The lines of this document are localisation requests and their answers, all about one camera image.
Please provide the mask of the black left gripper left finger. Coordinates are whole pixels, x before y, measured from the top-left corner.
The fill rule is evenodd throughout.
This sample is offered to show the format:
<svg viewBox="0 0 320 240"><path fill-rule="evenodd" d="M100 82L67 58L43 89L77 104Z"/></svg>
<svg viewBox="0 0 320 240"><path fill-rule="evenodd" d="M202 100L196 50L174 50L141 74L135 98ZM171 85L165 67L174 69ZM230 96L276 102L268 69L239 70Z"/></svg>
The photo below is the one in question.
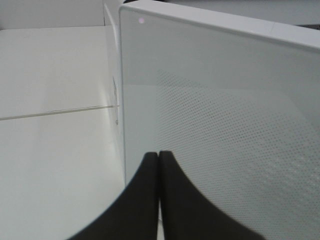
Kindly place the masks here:
<svg viewBox="0 0 320 240"><path fill-rule="evenodd" d="M159 221L158 154L147 152L121 195L72 240L156 240Z"/></svg>

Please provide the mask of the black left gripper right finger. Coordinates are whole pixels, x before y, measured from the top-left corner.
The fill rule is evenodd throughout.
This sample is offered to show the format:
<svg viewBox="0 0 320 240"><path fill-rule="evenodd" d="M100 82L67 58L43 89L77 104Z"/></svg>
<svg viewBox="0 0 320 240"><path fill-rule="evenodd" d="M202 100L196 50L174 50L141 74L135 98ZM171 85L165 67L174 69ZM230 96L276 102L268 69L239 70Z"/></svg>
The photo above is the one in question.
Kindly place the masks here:
<svg viewBox="0 0 320 240"><path fill-rule="evenodd" d="M167 240L253 240L255 232L206 199L170 151L159 153L161 213Z"/></svg>

